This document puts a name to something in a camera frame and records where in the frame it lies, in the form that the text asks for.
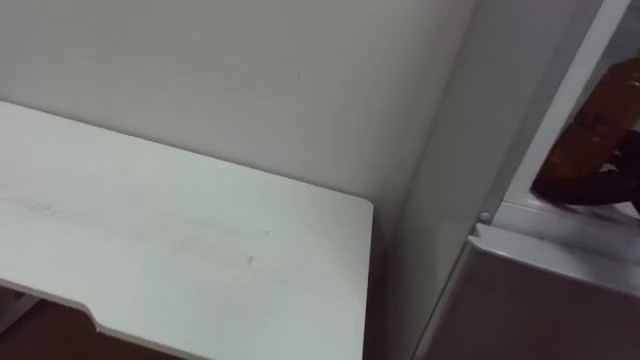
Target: cabinet door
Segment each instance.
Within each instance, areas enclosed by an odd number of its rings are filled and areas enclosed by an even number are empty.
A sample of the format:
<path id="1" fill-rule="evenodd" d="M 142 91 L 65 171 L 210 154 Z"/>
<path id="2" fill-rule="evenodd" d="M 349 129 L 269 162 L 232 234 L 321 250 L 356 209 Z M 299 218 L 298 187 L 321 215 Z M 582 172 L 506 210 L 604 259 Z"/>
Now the cabinet door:
<path id="1" fill-rule="evenodd" d="M 640 358 L 640 270 L 483 228 L 469 240 L 425 359 Z"/>

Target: white tabletop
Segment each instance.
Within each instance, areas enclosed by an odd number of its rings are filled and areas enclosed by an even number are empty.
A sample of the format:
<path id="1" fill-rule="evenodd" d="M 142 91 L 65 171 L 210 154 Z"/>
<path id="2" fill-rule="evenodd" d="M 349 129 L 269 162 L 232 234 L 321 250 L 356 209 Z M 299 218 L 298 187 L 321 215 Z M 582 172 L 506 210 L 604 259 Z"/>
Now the white tabletop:
<path id="1" fill-rule="evenodd" d="M 0 103 L 0 284 L 182 357 L 361 359 L 372 212 Z"/>

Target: white wall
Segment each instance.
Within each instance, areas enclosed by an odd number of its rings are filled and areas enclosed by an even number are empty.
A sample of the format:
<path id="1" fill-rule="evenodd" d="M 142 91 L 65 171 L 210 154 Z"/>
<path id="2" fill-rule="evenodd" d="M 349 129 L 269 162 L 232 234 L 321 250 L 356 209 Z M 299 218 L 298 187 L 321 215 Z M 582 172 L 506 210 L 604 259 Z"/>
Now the white wall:
<path id="1" fill-rule="evenodd" d="M 0 99 L 362 195 L 389 230 L 474 2 L 1 0 Z"/>

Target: desk leg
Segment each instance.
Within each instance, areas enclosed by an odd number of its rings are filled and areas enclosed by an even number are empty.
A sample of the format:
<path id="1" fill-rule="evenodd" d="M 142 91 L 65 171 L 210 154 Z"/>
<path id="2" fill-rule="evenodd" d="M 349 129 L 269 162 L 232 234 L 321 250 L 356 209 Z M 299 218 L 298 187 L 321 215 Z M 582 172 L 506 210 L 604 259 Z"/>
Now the desk leg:
<path id="1" fill-rule="evenodd" d="M 0 335 L 22 317 L 40 299 L 0 288 Z"/>

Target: floor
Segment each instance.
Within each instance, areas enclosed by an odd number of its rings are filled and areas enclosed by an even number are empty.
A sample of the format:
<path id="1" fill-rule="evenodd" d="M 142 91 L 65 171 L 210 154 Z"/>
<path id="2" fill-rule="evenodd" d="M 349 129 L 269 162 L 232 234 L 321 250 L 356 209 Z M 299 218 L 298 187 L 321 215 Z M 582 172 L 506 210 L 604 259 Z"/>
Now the floor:
<path id="1" fill-rule="evenodd" d="M 178 360 L 98 333 L 84 313 L 40 301 L 0 335 L 7 360 Z"/>

